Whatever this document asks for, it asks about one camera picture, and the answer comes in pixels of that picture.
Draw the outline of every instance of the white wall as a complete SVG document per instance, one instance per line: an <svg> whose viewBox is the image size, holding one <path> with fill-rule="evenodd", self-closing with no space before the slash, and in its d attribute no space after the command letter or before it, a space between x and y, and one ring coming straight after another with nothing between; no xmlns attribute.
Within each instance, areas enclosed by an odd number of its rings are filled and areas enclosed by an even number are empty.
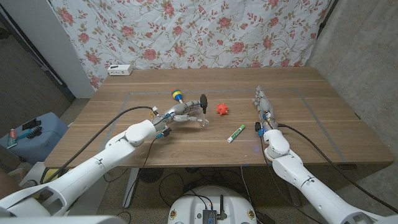
<svg viewBox="0 0 398 224"><path fill-rule="evenodd" d="M46 0L0 0L37 50L48 61L77 98L91 98L94 89Z"/></svg>

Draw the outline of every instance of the robot finger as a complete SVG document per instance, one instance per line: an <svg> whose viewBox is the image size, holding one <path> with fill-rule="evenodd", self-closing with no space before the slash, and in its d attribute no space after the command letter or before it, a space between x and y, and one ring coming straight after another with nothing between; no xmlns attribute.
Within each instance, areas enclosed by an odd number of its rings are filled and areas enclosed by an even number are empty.
<svg viewBox="0 0 398 224"><path fill-rule="evenodd" d="M173 120L176 122L201 121L201 119L194 117L194 116L189 116L189 115L175 115L173 117Z"/></svg>

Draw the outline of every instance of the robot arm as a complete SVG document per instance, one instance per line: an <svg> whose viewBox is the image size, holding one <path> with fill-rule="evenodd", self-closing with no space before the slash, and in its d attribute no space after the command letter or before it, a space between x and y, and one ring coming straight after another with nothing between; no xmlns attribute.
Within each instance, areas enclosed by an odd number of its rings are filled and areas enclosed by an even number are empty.
<svg viewBox="0 0 398 224"><path fill-rule="evenodd" d="M275 173L299 189L328 223L374 223L385 219L348 204L304 167L301 158L277 129L272 104L260 86L253 102L261 122L261 129L256 128L256 131L268 144L264 154L272 161Z"/></svg>
<svg viewBox="0 0 398 224"><path fill-rule="evenodd" d="M146 139L166 136L165 133L171 131L167 124L173 121L200 121L188 115L199 106L199 101L181 103L173 106L162 116L154 110L156 117L153 121L145 120L133 124L110 139L105 149L97 155L54 181L29 187L3 198L0 200L0 208L6 209L17 217L64 215L73 202L102 175L130 158L135 147L140 146Z"/></svg>

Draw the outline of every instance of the black cable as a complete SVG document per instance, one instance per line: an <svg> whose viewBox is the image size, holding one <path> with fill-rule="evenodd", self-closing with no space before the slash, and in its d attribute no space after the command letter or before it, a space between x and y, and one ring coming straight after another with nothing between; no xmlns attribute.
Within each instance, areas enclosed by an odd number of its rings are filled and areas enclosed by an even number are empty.
<svg viewBox="0 0 398 224"><path fill-rule="evenodd" d="M141 169L139 170L139 172L138 172L138 174L137 174L137 177L136 177L134 183L132 183L132 185L131 185L131 187L130 187L130 189L129 189L129 192L127 193L126 200L125 200L124 203L123 203L123 209L122 209L122 211L119 212L119 213L117 214L117 215L121 215L121 214L123 214L123 213L127 213L127 214L130 216L129 222L128 222L127 224L130 224L130 222L131 222L131 214L130 214L129 212L127 212L127 211L124 211L124 209L125 209L124 206L125 206L125 204L127 203L127 199L129 198L128 196L129 196L129 194L130 194L132 188L136 185L136 183L137 183L137 181L138 181L138 179L139 179L139 176L141 175L141 172L142 172L142 170L144 169L145 164L147 163L147 160L148 160L148 157L149 157L149 153L150 153L150 149L151 149L151 147L152 147L152 145L153 145L153 143L154 143L155 140L156 140L156 138L155 138L155 139L152 141L152 143L150 144L149 149L148 149L148 154L147 154L147 157L145 158L144 164L142 165Z"/></svg>
<svg viewBox="0 0 398 224"><path fill-rule="evenodd" d="M121 215L123 213L127 213L129 215L129 222L127 222L127 224L130 224L130 222L131 222L131 213L123 210L123 211L119 212L116 216L119 216L119 215Z"/></svg>
<svg viewBox="0 0 398 224"><path fill-rule="evenodd" d="M125 169L124 170L124 172L119 176L119 177L117 177L117 178L115 178L115 179L113 179L113 180L106 180L106 178L105 178L105 175L103 175L103 177L104 177L104 180L106 181L106 182L108 182L108 183L110 183L110 182L114 182L115 180L117 180L117 179L119 179L120 177L122 177L123 176L123 174L125 174L126 172L127 172L127 170L128 170L128 168L127 169Z"/></svg>
<svg viewBox="0 0 398 224"><path fill-rule="evenodd" d="M171 175L177 175L177 176L179 176L180 179L181 179L181 181L182 181L183 189L185 188L184 180L182 179L182 176L181 176L180 174L178 174L178 173L169 174L169 175L165 176L165 177L160 181L159 186L158 186L159 195L160 195L161 199L163 200L163 202L164 202L167 206L169 206L169 208L171 208L171 205L170 205L169 203L167 203L166 200L163 198L162 192L160 191L160 186L162 185L163 181L164 181L166 178L170 177Z"/></svg>
<svg viewBox="0 0 398 224"><path fill-rule="evenodd" d="M208 198L208 197L206 197L206 196L203 196L203 195L197 195L197 194L183 194L183 195L181 195L181 196L179 196L179 198L180 197L184 197L184 196L197 196L197 197L204 197L205 199L207 199L207 200L209 200L209 202L210 202L210 207L211 207L211 209L213 209L213 202L211 202L211 200Z"/></svg>
<svg viewBox="0 0 398 224"><path fill-rule="evenodd" d="M335 168L335 170L337 170L346 180L348 180L350 183L352 183L355 187L357 187L359 190L361 190L362 192L364 192L367 196L371 197L373 200L379 202L380 204L386 206L387 208L391 209L392 211L394 211L395 213L398 214L398 209L394 208L392 205L388 204L387 202L379 199L378 197L374 196L373 194L371 194L370 192L368 192L367 190L363 189L361 186L359 186L356 182L354 182L353 180L351 180L349 177L347 177L342 171L340 171L340 169L336 166L336 164L334 164L320 149L319 147L313 142L311 141L311 139L309 139L308 137L306 137L304 134L302 134L300 131L297 131L296 129L286 125L286 124L278 124L278 127L281 128L289 128L292 131L296 132L297 134L301 135L303 138L305 138L308 142L311 143L311 145L317 149L317 151L331 164L331 166L333 168Z"/></svg>
<svg viewBox="0 0 398 224"><path fill-rule="evenodd" d="M111 125L114 121L116 121L120 116L127 113L128 111L132 111L135 109L141 109L141 108L150 109L152 111L152 108L150 106L135 106L133 108L129 108L129 109L119 113L108 124L106 124L103 128L101 128L101 130L99 130L78 152L76 152L76 154L73 155L72 158L70 158L64 165L61 166L61 168L59 168L55 173L53 173L51 175L51 177L49 177L44 182L44 184L49 182L50 180L52 180L56 175L58 175L61 172L61 170L64 170L64 168L66 168L67 165L69 165L74 159L76 159L76 157L78 157L80 155L80 153L82 153L109 125Z"/></svg>
<svg viewBox="0 0 398 224"><path fill-rule="evenodd" d="M206 204L206 202L205 202L201 197L199 197L199 195L197 195L192 189L191 189L190 191L192 191L192 193L193 193L194 195L196 195L196 196L205 204L205 209L207 210L207 204Z"/></svg>
<svg viewBox="0 0 398 224"><path fill-rule="evenodd" d="M298 206L296 206L293 202L291 202L291 201L284 195L284 193L280 190L278 184L276 183L276 180L275 180L275 178L274 178L274 175L272 174L271 168L269 168L269 165L268 165L268 162L267 162L267 157L266 157L266 154L265 154L265 152L264 152L264 146L262 145L262 137L261 137L261 136L260 136L260 142L261 142L262 155L264 156L264 159L265 159L265 161L266 161L266 164L267 164L269 173L271 174L272 180L274 181L274 184L275 184L276 188L278 189L279 193L281 194L281 196L283 196L283 198L284 198L288 203L290 203L293 207L295 207L295 208L297 209L297 211L299 211L301 214L305 215L306 217L312 219L313 221L315 221L315 222L317 222L317 223L319 223L319 224L322 224L321 222L317 221L316 219L312 218L311 216L309 216L309 215L307 215L306 213L304 213L303 211L301 211L301 210L298 208Z"/></svg>
<svg viewBox="0 0 398 224"><path fill-rule="evenodd" d="M142 165L141 169L139 170L139 172L138 172L138 174L137 174L137 177L136 177L136 180L134 181L134 183L132 183L132 185L131 185L131 187L130 187L130 189L129 189L129 192L127 193L127 196L129 196L129 194L130 194L132 188L133 188L133 187L135 186L135 184L137 183L137 181L138 181L138 179L139 179L139 176L141 175L142 170L144 169L145 164L147 163L147 160L148 160L148 157L149 157L149 153L150 153L150 149L151 149L151 147L152 147L152 145L153 145L153 143L155 142L156 139L157 139L157 138L155 138L155 139L152 141L152 143L150 144L149 149L148 149L148 154L147 154L147 157L145 158L144 164ZM126 200L125 200L124 203L123 203L123 209L124 209L124 205L125 205L126 202L127 202L127 199L128 199L128 197L126 197Z"/></svg>

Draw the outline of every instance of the orange spiky ball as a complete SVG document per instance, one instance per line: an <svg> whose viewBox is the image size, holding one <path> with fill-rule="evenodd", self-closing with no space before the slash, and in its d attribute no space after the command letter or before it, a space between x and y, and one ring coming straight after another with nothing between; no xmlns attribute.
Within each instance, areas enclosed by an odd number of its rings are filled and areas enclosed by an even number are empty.
<svg viewBox="0 0 398 224"><path fill-rule="evenodd" d="M219 112L220 116L223 114L228 114L228 106L225 106L225 103L222 105L217 105L217 112Z"/></svg>

